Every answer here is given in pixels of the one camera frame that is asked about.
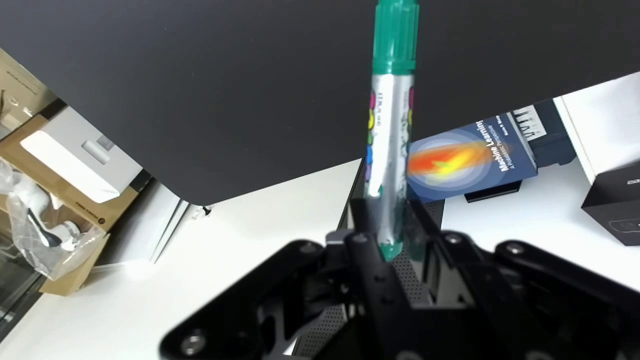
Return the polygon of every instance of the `box with flame graphic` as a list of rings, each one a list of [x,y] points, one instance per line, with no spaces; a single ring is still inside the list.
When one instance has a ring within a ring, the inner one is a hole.
[[[511,115],[412,142],[409,184],[422,200],[445,200],[539,174]]]

